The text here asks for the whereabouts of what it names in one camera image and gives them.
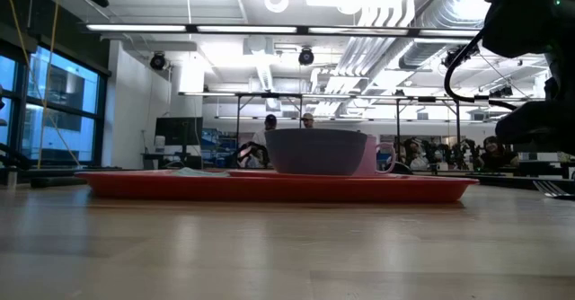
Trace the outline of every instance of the bowl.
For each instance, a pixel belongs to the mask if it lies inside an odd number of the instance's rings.
[[[275,129],[265,133],[271,164],[279,173],[352,175],[367,135],[337,129]]]

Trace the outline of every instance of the yellow rope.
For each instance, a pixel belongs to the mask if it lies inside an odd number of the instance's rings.
[[[60,137],[60,139],[62,140],[62,143],[64,143],[64,146],[66,147],[67,151],[70,153],[70,155],[72,156],[72,158],[74,159],[76,165],[80,166],[80,163],[78,162],[78,160],[76,159],[74,153],[72,153],[72,151],[70,150],[70,147],[68,146],[68,144],[66,143],[66,140],[62,137],[62,134],[60,133],[60,130],[58,129],[58,126],[56,124],[56,121],[54,120],[54,118],[52,117],[52,115],[50,115],[48,112],[45,112],[46,108],[48,107],[48,97],[46,95],[44,95],[44,99],[42,99],[41,94],[40,94],[40,88],[38,87],[38,83],[36,82],[36,79],[34,78],[34,73],[32,72],[31,66],[30,66],[30,59],[28,58],[28,52],[26,52],[26,48],[24,45],[24,38],[22,37],[22,31],[20,30],[20,24],[18,23],[18,15],[16,14],[16,7],[14,5],[14,1],[13,0],[8,0],[10,2],[10,8],[12,10],[12,17],[14,19],[14,25],[16,27],[16,31],[18,32],[18,39],[20,40],[20,47],[22,48],[22,53],[24,54],[24,59],[26,61],[26,66],[28,67],[30,76],[31,76],[31,80],[32,80],[32,84],[34,86],[34,88],[36,89],[36,92],[38,94],[38,97],[41,99],[42,101],[42,106],[44,107],[44,112],[42,112],[42,136],[43,136],[43,130],[44,130],[44,117],[48,116],[48,118],[50,119],[50,122],[52,123],[52,126],[54,127],[54,129],[57,132],[57,135]],[[56,38],[56,25],[57,25],[57,17],[58,17],[58,2],[59,0],[57,0],[56,3],[56,12],[55,12],[55,16],[54,16],[54,23],[52,25],[52,39],[51,39],[51,45],[50,45],[50,56],[49,56],[49,72],[50,72],[50,67],[51,67],[51,61],[52,61],[52,52],[54,51],[54,41]],[[48,88],[49,86],[49,77],[46,79],[46,88]],[[41,164],[41,152],[42,152],[42,145],[41,145],[41,140],[42,137],[40,137],[40,155],[38,157],[38,168],[40,168],[40,164]]]

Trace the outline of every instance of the man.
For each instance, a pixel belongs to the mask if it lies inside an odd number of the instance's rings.
[[[304,122],[305,128],[314,127],[314,115],[312,115],[311,113],[309,112],[305,113],[304,117],[302,117],[302,121]]]
[[[264,130],[261,130],[255,134],[253,134],[252,137],[252,142],[261,146],[266,146],[266,132],[268,130],[274,130],[276,129],[276,126],[278,125],[278,119],[276,119],[276,116],[270,114],[268,116],[266,116],[265,121],[263,122],[263,125],[265,126]],[[262,168],[263,167],[263,153],[261,151],[257,151],[253,154],[253,158],[251,158],[251,160],[248,162],[247,166],[250,168]]]

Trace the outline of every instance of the cap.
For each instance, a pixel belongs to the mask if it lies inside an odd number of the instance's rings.
[[[314,120],[314,115],[312,115],[311,113],[307,112],[304,114],[304,116],[302,116],[302,120],[303,119],[308,119],[308,120]]]
[[[278,123],[278,119],[276,118],[275,115],[268,115],[266,116],[266,122],[269,122],[270,124],[277,124]]]

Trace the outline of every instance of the computer monitor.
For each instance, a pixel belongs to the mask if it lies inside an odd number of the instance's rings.
[[[167,146],[198,146],[203,123],[202,117],[159,118],[155,121],[155,135],[165,137]]]

